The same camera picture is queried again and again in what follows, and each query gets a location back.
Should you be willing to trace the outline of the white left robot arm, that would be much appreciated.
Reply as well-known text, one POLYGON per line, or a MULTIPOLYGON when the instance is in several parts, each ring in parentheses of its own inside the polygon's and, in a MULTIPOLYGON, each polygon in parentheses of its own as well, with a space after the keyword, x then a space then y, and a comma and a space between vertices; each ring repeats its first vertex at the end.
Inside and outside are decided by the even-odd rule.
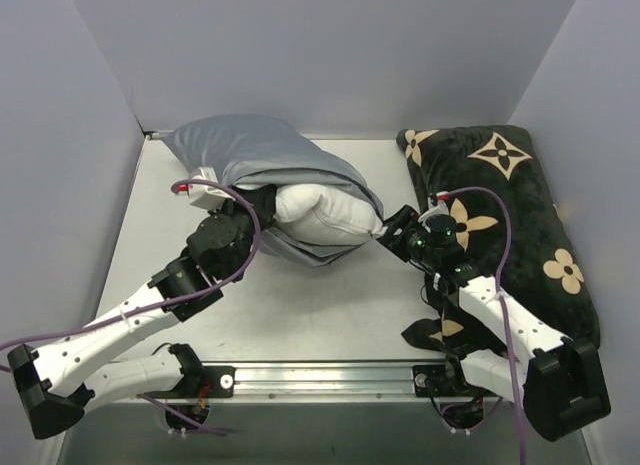
POLYGON ((120 358, 221 300, 223 288, 243 278, 262 231, 274 223, 276 186, 242 189, 186 179, 171 190, 187 194, 198 185, 217 193, 205 207, 207 217, 178 257, 130 297, 79 329, 2 345, 35 439, 55 437, 111 402, 148 392, 190 396, 201 388, 205 367, 188 344, 142 359, 120 358))

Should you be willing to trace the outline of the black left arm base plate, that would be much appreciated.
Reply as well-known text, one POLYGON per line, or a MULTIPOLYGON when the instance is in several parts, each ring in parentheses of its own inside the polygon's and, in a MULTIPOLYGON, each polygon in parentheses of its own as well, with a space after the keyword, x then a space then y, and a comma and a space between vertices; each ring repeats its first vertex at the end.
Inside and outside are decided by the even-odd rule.
POLYGON ((189 373, 170 390, 146 392, 156 399, 230 398, 235 387, 236 368, 230 365, 207 365, 189 373))

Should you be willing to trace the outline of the white pillow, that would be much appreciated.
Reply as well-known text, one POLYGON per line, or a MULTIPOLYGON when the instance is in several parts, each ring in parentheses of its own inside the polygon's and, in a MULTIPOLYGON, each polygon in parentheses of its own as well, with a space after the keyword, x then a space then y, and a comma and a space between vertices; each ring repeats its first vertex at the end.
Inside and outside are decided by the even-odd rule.
POLYGON ((273 220, 273 226, 262 232, 264 242, 306 249, 356 247, 384 230, 370 201, 336 185, 277 186, 273 220))

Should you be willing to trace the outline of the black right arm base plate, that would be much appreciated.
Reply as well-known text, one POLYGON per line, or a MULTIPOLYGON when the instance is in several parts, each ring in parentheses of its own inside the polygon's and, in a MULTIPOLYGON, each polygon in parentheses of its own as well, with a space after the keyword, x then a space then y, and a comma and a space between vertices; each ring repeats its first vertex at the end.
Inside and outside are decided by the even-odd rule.
POLYGON ((481 393, 479 388, 464 380, 457 363, 450 360, 419 362, 411 371, 417 397, 473 397, 481 393))

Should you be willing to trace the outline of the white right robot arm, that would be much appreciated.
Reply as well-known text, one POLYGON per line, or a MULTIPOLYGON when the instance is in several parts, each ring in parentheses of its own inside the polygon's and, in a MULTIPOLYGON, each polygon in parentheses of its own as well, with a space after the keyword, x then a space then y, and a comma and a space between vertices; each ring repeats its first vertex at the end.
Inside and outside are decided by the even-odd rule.
POLYGON ((435 295, 489 332, 507 355, 461 351, 443 370, 446 387, 484 388, 522 407, 533 429, 557 441, 611 412, 598 351, 546 324, 484 272, 454 237, 455 222, 439 202, 424 214, 405 205, 383 223, 378 242, 424 271, 435 295))

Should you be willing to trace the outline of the grey pillowcase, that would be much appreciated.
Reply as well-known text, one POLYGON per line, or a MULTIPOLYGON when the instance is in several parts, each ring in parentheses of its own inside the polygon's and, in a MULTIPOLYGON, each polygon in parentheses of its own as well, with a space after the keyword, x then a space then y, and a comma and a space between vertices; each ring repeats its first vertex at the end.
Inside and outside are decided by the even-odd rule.
MULTIPOLYGON (((383 222, 382 203, 349 162, 322 150, 275 118, 254 114, 218 115, 183 125, 162 140, 189 175, 199 167, 212 167, 217 183, 241 190, 266 185, 336 185, 370 201, 383 222)), ((311 249, 279 246, 264 242, 261 234, 260 249, 298 265, 320 267, 360 246, 311 249)))

